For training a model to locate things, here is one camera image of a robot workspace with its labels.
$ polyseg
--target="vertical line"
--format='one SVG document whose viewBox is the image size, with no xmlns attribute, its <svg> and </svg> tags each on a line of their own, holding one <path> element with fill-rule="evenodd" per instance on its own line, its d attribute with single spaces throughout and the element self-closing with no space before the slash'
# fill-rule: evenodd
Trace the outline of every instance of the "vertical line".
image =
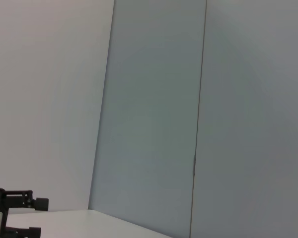
<svg viewBox="0 0 298 238">
<path fill-rule="evenodd" d="M 97 155 L 97 150 L 98 150 L 98 145 L 99 145 L 99 134 L 100 134 L 100 127 L 101 127 L 101 119 L 103 115 L 103 106 L 104 106 L 104 98 L 105 98 L 105 88 L 106 88 L 106 81 L 107 81 L 107 76 L 108 76 L 108 63 L 109 63 L 109 53 L 111 49 L 111 44 L 112 44 L 112 34 L 113 34 L 113 24 L 114 24 L 114 13 L 115 13 L 115 6 L 116 6 L 116 0 L 114 0 L 113 4 L 113 15 L 111 18 L 111 27 L 110 27 L 110 35 L 109 35 L 109 44 L 108 44 L 108 53 L 107 53 L 107 62 L 106 62 L 106 71 L 105 71 L 105 78 L 104 78 L 104 88 L 103 88 L 103 97 L 101 101 L 101 108 L 100 108 L 100 115 L 99 115 L 99 124 L 98 124 L 98 134 L 97 134 L 97 143 L 96 143 L 96 150 L 95 150 L 95 157 L 94 157 L 94 166 L 93 166 L 93 174 L 91 177 L 91 184 L 90 184 L 90 190 L 89 190 L 89 200 L 88 200 L 88 209 L 92 209 L 91 205 L 91 199 L 92 199 L 92 189 L 94 185 L 94 179 L 95 179 L 95 170 L 96 170 L 96 155 Z"/>
<path fill-rule="evenodd" d="M 193 195 L 194 195 L 194 181 L 195 181 L 195 164 L 196 164 L 196 155 L 197 155 L 197 146 L 198 146 L 198 129 L 199 129 L 199 116 L 200 116 L 200 100 L 201 100 L 201 85 L 202 85 L 202 68 L 203 68 L 203 56 L 204 56 L 204 41 L 205 41 L 205 27 L 207 22 L 207 6 L 208 0 L 205 1 L 205 13 L 204 13 L 204 29 L 203 29 L 203 41 L 202 41 L 202 58 L 201 58 L 201 73 L 200 73 L 200 89 L 199 89 L 199 102 L 198 102 L 198 118 L 197 118 L 197 133 L 195 137 L 195 154 L 194 154 L 194 168 L 193 168 L 193 184 L 192 184 L 192 198 L 191 198 L 191 218 L 190 218 L 190 234 L 192 230 L 192 213 L 193 213 Z"/>
</svg>

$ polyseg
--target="vertical seam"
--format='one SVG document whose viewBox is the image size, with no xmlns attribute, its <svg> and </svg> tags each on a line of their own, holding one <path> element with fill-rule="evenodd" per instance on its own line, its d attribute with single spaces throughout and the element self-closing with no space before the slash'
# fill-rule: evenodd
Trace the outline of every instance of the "vertical seam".
<svg viewBox="0 0 298 238">
<path fill-rule="evenodd" d="M 106 81 L 107 81 L 107 76 L 108 76 L 108 62 L 109 62 L 109 53 L 110 53 L 110 48 L 112 44 L 112 33 L 113 33 L 113 23 L 114 23 L 114 13 L 115 13 L 115 6 L 116 6 L 116 0 L 114 0 L 113 3 L 113 14 L 111 18 L 111 26 L 110 26 L 110 33 L 109 33 L 109 43 L 108 43 L 108 52 L 107 52 L 107 62 L 106 62 L 106 70 L 105 70 L 105 77 L 104 77 L 104 87 L 103 87 L 103 96 L 102 96 L 102 101 L 101 101 L 101 108 L 100 108 L 100 114 L 99 114 L 99 124 L 98 124 L 98 134 L 97 134 L 97 142 L 96 142 L 96 148 L 95 148 L 95 157 L 94 157 L 94 165 L 93 165 L 93 173 L 91 177 L 91 184 L 90 184 L 90 190 L 89 190 L 89 199 L 88 199 L 88 207 L 87 209 L 92 209 L 91 205 L 91 200 L 92 200 L 92 190 L 93 190 L 93 185 L 94 185 L 94 179 L 95 179 L 95 173 L 96 173 L 96 157 L 97 157 L 97 150 L 99 146 L 99 135 L 100 135 L 100 128 L 101 128 L 101 119 L 103 115 L 103 110 L 104 110 L 104 98 L 105 98 L 105 87 L 106 87 Z"/>
<path fill-rule="evenodd" d="M 205 41 L 205 28 L 207 22 L 207 6 L 208 0 L 205 1 L 205 13 L 204 13 L 204 26 L 203 26 L 203 40 L 202 40 L 202 56 L 201 56 L 201 73 L 200 73 L 200 88 L 199 88 L 199 102 L 198 102 L 198 116 L 197 116 L 197 132 L 195 137 L 195 153 L 194 153 L 194 168 L 193 168 L 193 183 L 192 183 L 192 198 L 191 198 L 191 218 L 190 218 L 190 234 L 192 234 L 192 213 L 193 213 L 193 195 L 194 195 L 194 181 L 195 181 L 195 164 L 197 155 L 197 145 L 198 145 L 198 129 L 199 129 L 199 115 L 200 115 L 200 100 L 201 100 L 201 85 L 202 85 L 202 68 L 203 68 L 203 56 L 204 56 L 204 41 Z"/>
</svg>

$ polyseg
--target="table surface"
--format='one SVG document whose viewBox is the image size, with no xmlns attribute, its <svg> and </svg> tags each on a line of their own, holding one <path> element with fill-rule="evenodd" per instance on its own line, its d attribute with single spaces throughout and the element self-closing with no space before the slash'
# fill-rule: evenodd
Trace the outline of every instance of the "table surface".
<svg viewBox="0 0 298 238">
<path fill-rule="evenodd" d="M 92 210 L 13 214 L 7 226 L 41 227 L 41 238 L 168 238 Z"/>
</svg>

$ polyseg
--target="black bracket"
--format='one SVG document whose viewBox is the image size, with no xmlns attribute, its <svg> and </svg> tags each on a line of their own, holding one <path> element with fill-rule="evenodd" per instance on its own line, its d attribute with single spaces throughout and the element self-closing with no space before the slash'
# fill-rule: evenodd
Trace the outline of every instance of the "black bracket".
<svg viewBox="0 0 298 238">
<path fill-rule="evenodd" d="M 0 238 L 40 238 L 41 228 L 19 229 L 6 227 L 9 208 L 32 208 L 36 211 L 47 211 L 47 198 L 33 199 L 33 192 L 5 191 L 0 188 Z"/>
</svg>

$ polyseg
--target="white wall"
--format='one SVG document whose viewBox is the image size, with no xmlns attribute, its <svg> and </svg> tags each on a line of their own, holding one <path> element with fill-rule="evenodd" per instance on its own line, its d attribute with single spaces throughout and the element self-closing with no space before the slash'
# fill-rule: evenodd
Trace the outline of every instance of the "white wall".
<svg viewBox="0 0 298 238">
<path fill-rule="evenodd" d="M 298 238 L 298 0 L 209 0 L 192 238 Z"/>
<path fill-rule="evenodd" d="M 0 187 L 86 209 L 113 0 L 0 0 Z"/>
<path fill-rule="evenodd" d="M 190 232 L 204 0 L 116 0 L 90 208 Z"/>
</svg>

